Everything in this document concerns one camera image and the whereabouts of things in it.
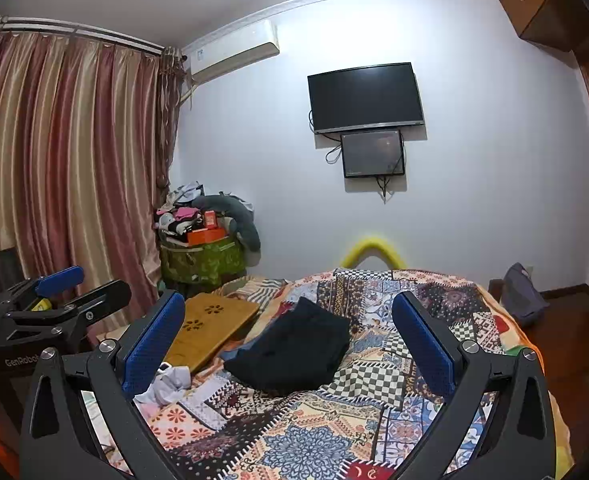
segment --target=gray plush toy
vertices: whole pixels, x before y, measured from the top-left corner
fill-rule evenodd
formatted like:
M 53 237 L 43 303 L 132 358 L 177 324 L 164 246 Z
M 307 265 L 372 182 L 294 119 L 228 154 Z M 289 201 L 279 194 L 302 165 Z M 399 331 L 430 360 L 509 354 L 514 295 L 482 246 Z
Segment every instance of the gray plush toy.
M 257 228 L 252 221 L 252 213 L 244 206 L 239 199 L 223 194 L 198 196 L 192 201 L 192 206 L 223 213 L 224 216 L 232 218 L 228 232 L 253 253 L 261 248 L 258 239 Z

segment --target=yellow arch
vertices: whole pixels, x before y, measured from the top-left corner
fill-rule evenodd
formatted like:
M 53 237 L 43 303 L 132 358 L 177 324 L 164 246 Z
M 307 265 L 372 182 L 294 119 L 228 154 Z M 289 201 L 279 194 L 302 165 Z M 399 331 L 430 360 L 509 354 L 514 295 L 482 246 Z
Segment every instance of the yellow arch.
M 370 236 L 363 238 L 359 243 L 357 243 L 351 250 L 350 253 L 346 255 L 341 263 L 339 264 L 341 267 L 346 267 L 348 269 L 353 268 L 361 255 L 370 249 L 374 249 L 379 251 L 386 257 L 388 260 L 388 264 L 393 266 L 393 269 L 405 269 L 406 262 L 403 261 L 402 257 L 399 256 L 397 251 L 393 249 L 393 247 L 383 240 L 383 238 L 379 238 L 376 236 Z

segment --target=gray bag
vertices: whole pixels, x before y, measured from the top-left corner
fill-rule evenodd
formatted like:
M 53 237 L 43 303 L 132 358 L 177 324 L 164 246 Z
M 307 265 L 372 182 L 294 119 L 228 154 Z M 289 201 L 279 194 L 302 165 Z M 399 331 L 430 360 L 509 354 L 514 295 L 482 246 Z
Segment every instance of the gray bag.
M 524 266 L 514 264 L 503 279 L 501 303 L 521 328 L 532 325 L 549 303 L 537 292 Z

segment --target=wooden floor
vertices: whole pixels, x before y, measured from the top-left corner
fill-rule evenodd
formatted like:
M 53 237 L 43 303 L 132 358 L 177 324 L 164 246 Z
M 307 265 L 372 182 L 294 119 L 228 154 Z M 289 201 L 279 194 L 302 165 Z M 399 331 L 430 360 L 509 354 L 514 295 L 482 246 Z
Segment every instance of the wooden floor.
M 548 389 L 571 430 L 577 460 L 589 443 L 589 295 L 549 301 L 542 319 L 524 332 L 543 354 Z

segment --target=curtain rod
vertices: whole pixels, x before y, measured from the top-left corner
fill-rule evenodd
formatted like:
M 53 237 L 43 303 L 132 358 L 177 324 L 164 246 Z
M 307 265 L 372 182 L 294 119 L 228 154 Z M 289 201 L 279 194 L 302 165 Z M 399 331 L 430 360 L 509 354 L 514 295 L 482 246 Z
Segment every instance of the curtain rod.
M 163 47 L 156 43 L 140 40 L 127 34 L 121 34 L 108 30 L 107 28 L 92 27 L 92 25 L 83 25 L 82 23 L 61 22 L 60 20 L 50 20 L 47 18 L 1 18 L 1 30 L 15 32 L 50 32 L 53 34 L 74 34 L 95 40 L 110 41 L 121 46 L 135 48 L 148 54 L 160 56 Z

